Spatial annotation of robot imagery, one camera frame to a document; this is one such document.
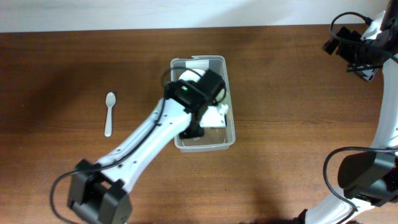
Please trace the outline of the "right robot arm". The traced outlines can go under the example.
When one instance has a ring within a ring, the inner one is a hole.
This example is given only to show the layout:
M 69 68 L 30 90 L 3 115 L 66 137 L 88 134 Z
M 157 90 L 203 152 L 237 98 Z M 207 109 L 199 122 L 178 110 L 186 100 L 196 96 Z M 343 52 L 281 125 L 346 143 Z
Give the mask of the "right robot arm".
M 365 33 L 341 27 L 323 46 L 348 63 L 348 72 L 371 81 L 382 70 L 379 122 L 370 147 L 342 147 L 327 155 L 323 178 L 330 194 L 293 223 L 349 223 L 355 216 L 397 203 L 397 1 L 375 19 L 360 15 Z

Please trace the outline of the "white plastic bowl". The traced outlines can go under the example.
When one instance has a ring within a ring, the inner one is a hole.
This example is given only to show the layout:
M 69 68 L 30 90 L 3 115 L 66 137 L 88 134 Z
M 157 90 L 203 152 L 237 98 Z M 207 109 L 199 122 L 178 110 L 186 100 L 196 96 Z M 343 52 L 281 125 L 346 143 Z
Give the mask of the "white plastic bowl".
M 201 76 L 203 76 L 205 74 L 205 71 L 201 70 L 201 69 L 194 69 L 194 71 L 199 73 Z M 200 77 L 196 73 L 194 73 L 190 70 L 186 70 L 179 76 L 178 79 L 185 80 L 185 81 L 197 82 L 197 81 L 199 81 Z M 226 92 L 224 89 L 222 89 L 222 91 L 217 95 L 216 101 L 219 103 L 221 103 L 224 100 L 227 101 L 228 95 L 229 95 L 228 92 Z

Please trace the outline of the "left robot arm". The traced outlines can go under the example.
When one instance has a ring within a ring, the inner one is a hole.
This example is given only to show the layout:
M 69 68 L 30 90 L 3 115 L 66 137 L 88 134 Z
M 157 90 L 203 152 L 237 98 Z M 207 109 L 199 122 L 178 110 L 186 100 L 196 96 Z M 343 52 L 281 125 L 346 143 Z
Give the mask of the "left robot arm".
M 68 208 L 87 223 L 127 223 L 129 194 L 144 169 L 175 136 L 202 137 L 201 118 L 220 93 L 226 83 L 212 70 L 198 81 L 166 84 L 155 110 L 121 145 L 94 164 L 83 159 L 76 165 Z

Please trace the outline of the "grey plastic spoon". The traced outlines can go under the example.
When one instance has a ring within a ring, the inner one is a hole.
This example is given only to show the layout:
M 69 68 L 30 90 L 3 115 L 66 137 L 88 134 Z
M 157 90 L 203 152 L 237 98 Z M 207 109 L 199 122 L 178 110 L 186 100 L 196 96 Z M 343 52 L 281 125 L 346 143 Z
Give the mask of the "grey plastic spoon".
M 113 106 L 116 104 L 116 96 L 113 92 L 109 92 L 106 95 L 105 103 L 107 107 L 107 114 L 104 127 L 104 136 L 110 137 L 113 132 Z

